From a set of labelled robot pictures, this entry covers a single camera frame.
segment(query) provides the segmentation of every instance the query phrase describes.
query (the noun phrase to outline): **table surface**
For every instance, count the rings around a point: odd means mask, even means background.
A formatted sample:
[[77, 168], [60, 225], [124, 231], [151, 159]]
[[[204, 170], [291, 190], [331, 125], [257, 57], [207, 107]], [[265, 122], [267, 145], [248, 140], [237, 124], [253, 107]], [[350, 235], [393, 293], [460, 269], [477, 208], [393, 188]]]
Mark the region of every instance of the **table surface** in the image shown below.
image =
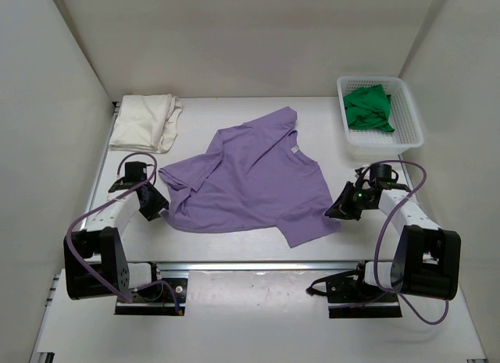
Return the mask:
[[[179, 137], [171, 152], [157, 156], [160, 165], [204, 152], [219, 128], [239, 125], [287, 105], [298, 112], [298, 143], [320, 164], [334, 199], [359, 165], [343, 155], [344, 134], [336, 98], [183, 99], [183, 103]], [[107, 154], [95, 205], [104, 201], [125, 154]], [[157, 186], [167, 193], [161, 180]], [[373, 257], [383, 221], [380, 212], [364, 212], [359, 222], [342, 222], [340, 232], [290, 249], [275, 228], [183, 233], [162, 220], [147, 223], [137, 214], [125, 232], [124, 247], [130, 261], [247, 262], [246, 268], [255, 261], [357, 261]], [[392, 258], [397, 241], [391, 228], [383, 258]], [[330, 320], [325, 298], [310, 297], [304, 291], [328, 272], [253, 272], [238, 266], [239, 272], [191, 270], [182, 318], [114, 315], [116, 297], [72, 301], [63, 271], [44, 318], [37, 351], [55, 353], [54, 363], [448, 363], [484, 358], [461, 290], [451, 302], [446, 320], [435, 327], [423, 324], [405, 304], [403, 317], [398, 319]], [[442, 301], [410, 299], [426, 318], [438, 319], [443, 312]]]
[[[320, 164], [333, 200], [348, 180], [355, 179], [354, 169], [363, 164], [345, 153], [338, 98], [192, 98], [182, 102], [184, 111], [177, 122], [178, 137], [168, 153], [155, 155], [159, 167], [204, 153], [218, 129], [241, 125], [286, 106], [297, 111], [298, 144]], [[93, 206], [104, 202], [107, 190], [116, 180], [117, 166], [125, 155], [125, 151], [107, 152]], [[404, 182], [405, 177], [401, 170], [399, 172]], [[168, 196], [161, 179], [155, 186]], [[342, 221], [340, 231], [290, 249], [277, 228], [186, 233], [170, 227], [163, 219], [147, 222], [136, 214], [122, 240], [130, 262], [358, 261], [373, 258], [384, 219], [379, 211], [366, 211], [360, 221]], [[390, 226], [380, 258], [392, 259], [397, 243], [398, 235]]]

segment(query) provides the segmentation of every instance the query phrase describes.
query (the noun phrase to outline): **white wall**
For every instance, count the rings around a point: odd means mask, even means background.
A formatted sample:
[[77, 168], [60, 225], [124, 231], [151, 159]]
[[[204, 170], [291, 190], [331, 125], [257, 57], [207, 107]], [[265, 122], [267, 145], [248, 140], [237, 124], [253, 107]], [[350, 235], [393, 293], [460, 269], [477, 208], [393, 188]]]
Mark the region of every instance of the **white wall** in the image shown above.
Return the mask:
[[0, 0], [0, 361], [28, 361], [112, 105], [52, 0]]
[[398, 75], [432, 0], [63, 0], [113, 100], [336, 95]]
[[448, 0], [403, 76], [427, 127], [423, 147], [405, 158], [428, 169], [420, 198], [462, 237], [460, 283], [492, 362], [500, 361], [499, 58], [500, 0]]

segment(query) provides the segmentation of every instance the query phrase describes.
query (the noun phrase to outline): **white folded cloth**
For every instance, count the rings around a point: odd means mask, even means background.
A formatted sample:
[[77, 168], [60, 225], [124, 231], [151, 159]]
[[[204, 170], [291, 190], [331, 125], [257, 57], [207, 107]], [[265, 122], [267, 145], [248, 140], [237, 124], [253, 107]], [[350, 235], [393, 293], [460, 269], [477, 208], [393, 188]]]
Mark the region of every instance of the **white folded cloth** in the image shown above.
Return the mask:
[[125, 95], [109, 140], [113, 150], [163, 153], [177, 136], [182, 103], [177, 96]]

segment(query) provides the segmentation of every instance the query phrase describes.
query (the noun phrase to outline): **green fabric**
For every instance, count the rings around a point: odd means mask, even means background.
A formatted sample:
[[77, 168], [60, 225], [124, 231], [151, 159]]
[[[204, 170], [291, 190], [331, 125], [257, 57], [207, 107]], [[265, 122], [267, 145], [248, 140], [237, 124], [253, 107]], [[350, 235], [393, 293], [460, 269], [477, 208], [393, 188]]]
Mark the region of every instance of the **green fabric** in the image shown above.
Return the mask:
[[351, 129], [380, 129], [392, 133], [389, 125], [391, 114], [391, 96], [384, 93], [381, 84], [372, 87], [360, 87], [344, 96], [345, 116]]

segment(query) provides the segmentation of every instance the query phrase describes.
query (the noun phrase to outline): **t-shirt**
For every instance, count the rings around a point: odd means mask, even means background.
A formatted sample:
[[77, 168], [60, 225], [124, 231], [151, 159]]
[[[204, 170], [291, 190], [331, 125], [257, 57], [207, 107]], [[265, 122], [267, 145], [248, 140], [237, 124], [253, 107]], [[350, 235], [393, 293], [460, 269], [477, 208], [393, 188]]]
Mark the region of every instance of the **t-shirt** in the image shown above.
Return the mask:
[[225, 233], [277, 226], [290, 247], [326, 236], [340, 223], [317, 162], [297, 145], [297, 112], [286, 107], [218, 130], [205, 154], [159, 170], [175, 229]]

